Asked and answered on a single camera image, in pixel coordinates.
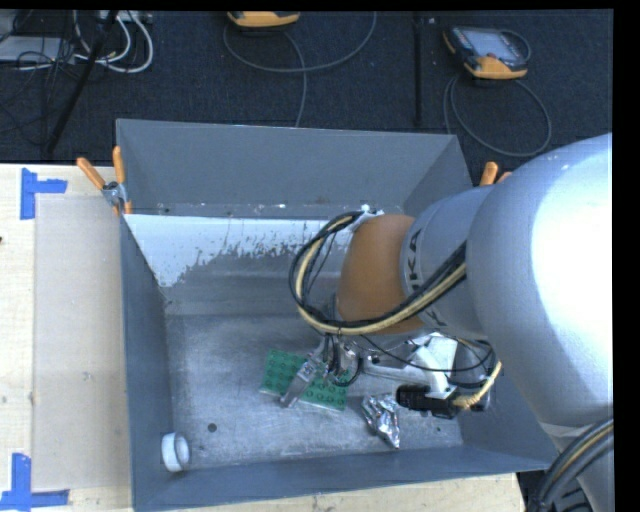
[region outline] bin floor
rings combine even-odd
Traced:
[[[369,429],[360,404],[399,382],[361,375],[343,411],[284,408],[260,391],[270,349],[305,356],[319,341],[298,317],[168,315],[174,427],[190,442],[192,467],[393,450]],[[398,419],[401,450],[462,444],[456,420],[403,408]]]

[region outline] crumpled aluminum foil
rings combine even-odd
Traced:
[[[371,430],[394,448],[400,448],[400,426],[398,425],[398,402],[393,393],[365,396],[362,410]]]

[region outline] gray bin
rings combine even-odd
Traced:
[[[134,209],[120,240],[136,510],[550,465],[555,449],[508,375],[482,413],[401,410],[399,450],[359,408],[393,381],[362,376],[342,412],[285,409],[259,390],[269,349],[305,355],[320,341],[289,293],[291,236],[363,204],[417,216],[471,188],[455,136],[118,120],[116,139]],[[343,249],[321,289],[335,285]],[[172,473],[160,447],[176,431],[192,460]]]

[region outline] blue tape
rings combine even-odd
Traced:
[[[38,181],[38,175],[35,172],[31,172],[26,167],[23,167],[20,219],[33,219],[36,216],[36,194],[64,194],[66,190],[66,181]]]
[[[11,490],[0,496],[0,510],[30,512],[32,507],[66,505],[69,491],[31,493],[31,459],[21,453],[11,456]]]

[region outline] black wire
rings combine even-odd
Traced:
[[[444,98],[442,101],[442,108],[443,108],[443,112],[444,112],[444,123],[445,126],[447,128],[447,133],[451,133],[451,126],[449,124],[449,114],[447,112],[447,99],[449,100],[449,105],[451,106],[451,110],[453,110],[453,113],[456,116],[456,119],[458,120],[458,123],[460,123],[460,126],[462,126],[462,128],[473,138],[476,140],[476,142],[482,144],[484,147],[495,151],[496,153],[499,153],[501,155],[505,155],[505,156],[513,156],[513,157],[518,157],[518,158],[530,158],[533,157],[539,153],[541,153],[542,151],[544,151],[546,149],[546,147],[549,145],[549,142],[551,141],[551,117],[549,116],[549,112],[547,112],[547,108],[544,106],[544,103],[542,103],[542,100],[529,88],[527,87],[524,83],[522,83],[520,80],[513,80],[516,85],[522,87],[536,102],[536,104],[540,107],[540,110],[542,110],[542,113],[544,114],[545,117],[545,121],[547,124],[547,135],[545,137],[544,142],[538,146],[538,148],[534,149],[533,151],[529,151],[526,153],[518,153],[518,152],[514,152],[514,151],[506,151],[504,149],[500,149],[497,148],[495,146],[492,146],[491,144],[487,143],[486,141],[484,141],[483,139],[481,139],[477,134],[475,134],[471,128],[469,128],[469,126],[462,120],[462,117],[460,116],[460,113],[458,112],[458,108],[456,106],[456,102],[455,102],[455,98],[454,98],[454,91],[455,91],[455,86],[458,83],[458,80],[460,79],[461,76],[464,75],[464,72],[460,73],[457,76],[454,76],[449,83],[447,84],[447,86],[445,87],[444,90]]]
[[[322,271],[322,268],[324,267],[324,264],[327,262],[327,259],[329,258],[329,253],[331,252],[331,248],[333,247],[333,242],[335,241],[337,235],[338,235],[338,233],[334,233],[333,235],[331,235],[331,241],[329,242],[329,247],[327,247],[327,250],[324,253],[324,258],[322,258],[322,261],[320,262],[320,266],[318,267],[318,270],[316,270],[315,276],[313,276],[313,279],[309,283],[309,287],[307,288],[307,291],[306,291],[307,295],[309,295],[311,293],[311,288],[313,287],[313,284],[316,282],[316,279],[320,275],[320,272]]]
[[[254,69],[259,69],[261,71],[270,71],[272,73],[306,73],[311,71],[324,71],[325,69],[330,69],[340,64],[344,64],[352,57],[355,57],[355,55],[358,54],[360,50],[362,50],[362,48],[364,48],[367,42],[369,42],[369,39],[371,39],[371,35],[373,34],[373,31],[376,27],[377,18],[378,18],[378,13],[376,11],[373,11],[373,18],[371,21],[371,28],[369,29],[369,33],[365,36],[364,40],[358,45],[358,47],[355,50],[353,50],[351,53],[333,62],[329,62],[327,64],[319,64],[317,66],[310,66],[310,67],[305,67],[303,65],[300,68],[271,68],[267,66],[261,66],[259,64],[254,64],[253,62],[246,60],[245,58],[241,57],[238,53],[236,53],[229,45],[229,41],[227,39],[227,32],[229,29],[228,24],[225,25],[224,30],[222,31],[222,40],[224,42],[225,47],[227,48],[227,50],[231,55],[233,55],[236,59],[238,59],[243,64],[246,64],[247,66],[250,66]]]
[[[570,507],[563,508],[558,512],[574,512],[576,510],[580,510],[581,508],[585,508],[585,507],[587,509],[587,512],[593,512],[593,508],[591,508],[591,505],[587,501],[583,501],[582,503],[576,503],[574,505],[571,505]]]
[[[351,386],[356,380],[358,380],[358,377],[360,377],[360,374],[362,373],[362,368],[364,367],[364,360],[362,357],[358,358],[358,364],[356,366],[356,371],[353,374],[353,377],[351,377],[347,382],[342,382],[340,380],[338,380],[337,378],[333,378],[333,384],[335,384],[336,386],[340,387],[340,388],[348,388],[349,386]]]
[[[336,219],[342,219],[345,216],[350,216],[350,215],[353,215],[353,213],[345,214],[345,215],[342,215],[342,216],[338,216]],[[298,296],[298,294],[297,294],[297,292],[295,290],[295,268],[297,267],[297,264],[298,264],[299,260],[301,259],[302,255],[305,254],[310,249],[311,245],[315,241],[320,240],[323,237],[326,237],[328,233],[333,233],[333,232],[337,232],[337,231],[340,231],[342,229],[345,229],[347,226],[349,226],[350,224],[355,222],[357,217],[354,217],[353,219],[351,219],[351,222],[349,222],[349,223],[345,223],[343,225],[335,226],[335,227],[333,227],[331,229],[327,229],[327,226],[329,226],[329,225],[333,224],[334,222],[336,222],[336,219],[334,219],[333,221],[328,222],[325,225],[325,227],[323,227],[323,229],[318,233],[318,235],[316,235],[310,242],[308,242],[307,244],[305,244],[302,247],[302,249],[294,257],[294,261],[293,261],[291,267],[289,268],[289,288],[291,290],[291,293],[292,293],[295,301],[307,313],[309,313],[312,316],[315,316],[316,318],[320,319],[324,323],[329,324],[331,326],[340,327],[340,328],[345,328],[345,327],[363,327],[363,326],[371,325],[373,323],[384,321],[384,320],[390,318],[391,316],[399,313],[400,311],[402,311],[403,309],[405,309],[409,305],[411,305],[415,300],[417,300],[422,294],[424,294],[431,287],[437,286],[444,279],[446,279],[456,268],[458,268],[458,266],[460,264],[462,264],[464,262],[464,255],[465,255],[465,251],[466,251],[466,241],[463,242],[462,244],[460,244],[460,246],[453,252],[453,254],[449,258],[447,258],[447,260],[445,260],[445,262],[428,279],[426,279],[422,283],[422,285],[420,287],[418,287],[409,297],[407,297],[407,299],[405,299],[403,302],[398,304],[391,311],[388,311],[387,313],[385,313],[383,315],[380,315],[378,317],[367,318],[367,319],[364,319],[364,320],[345,321],[345,320],[336,320],[334,318],[328,318],[322,311],[318,310],[315,307],[310,306],[306,302],[306,296],[305,296],[304,293],[303,293],[302,297]],[[311,272],[311,271],[312,271],[312,266],[311,265],[307,266],[307,268],[305,269],[305,272]],[[455,283],[454,286],[459,284],[462,281],[462,279],[460,279],[457,283]],[[415,314],[420,313],[420,311],[423,311],[424,309],[429,307],[429,305],[430,304],[426,304],[419,311],[416,311]]]
[[[482,361],[480,361],[478,364],[474,365],[474,366],[469,366],[467,368],[428,368],[426,366],[421,366],[415,363],[412,363],[411,361],[408,361],[402,357],[399,357],[385,349],[383,349],[382,347],[380,347],[379,345],[377,345],[376,343],[374,343],[369,337],[365,336],[364,334],[360,334],[360,337],[364,338],[365,340],[367,340],[374,348],[376,348],[377,350],[379,350],[380,352],[382,352],[383,354],[388,355],[389,357],[392,357],[393,359],[400,361],[404,364],[407,364],[409,366],[413,366],[414,368],[419,368],[420,370],[426,370],[426,371],[430,371],[430,372],[451,372],[451,371],[456,371],[456,372],[467,372],[467,371],[471,371],[471,370],[475,370],[476,368],[479,368],[480,366],[482,366],[485,362],[487,362],[487,360],[489,359],[489,357],[491,357],[491,355],[493,354],[493,349],[491,349],[487,355],[482,359]]]
[[[606,420],[596,423],[580,437],[575,439],[556,457],[549,470],[538,483],[538,489],[529,498],[530,503],[528,510],[530,510],[530,512],[537,512],[549,508],[556,498],[555,494],[564,488],[565,481],[566,483],[571,481],[571,479],[575,478],[581,471],[584,471],[591,462],[606,453],[604,450],[609,449],[608,445],[612,443],[613,439],[612,426],[613,418],[607,418]],[[605,434],[604,437],[599,438],[598,441],[588,448],[584,448],[605,431],[608,431],[608,433]],[[576,457],[572,463],[569,463],[572,457],[579,452],[582,452],[581,455]]]
[[[302,51],[300,51],[300,47],[298,46],[298,43],[296,43],[293,40],[293,38],[289,34],[287,34],[286,32],[284,33],[284,35],[289,40],[289,42],[293,46],[293,49],[298,54],[298,58],[300,59],[300,65],[302,66],[302,68],[304,68],[304,57],[302,56]],[[300,120],[302,119],[302,112],[304,112],[304,105],[305,105],[306,101],[307,101],[307,72],[303,71],[303,73],[302,73],[302,98],[300,100],[300,107],[298,108],[298,116],[296,117],[296,123],[294,125],[296,128],[298,128],[300,126]]]

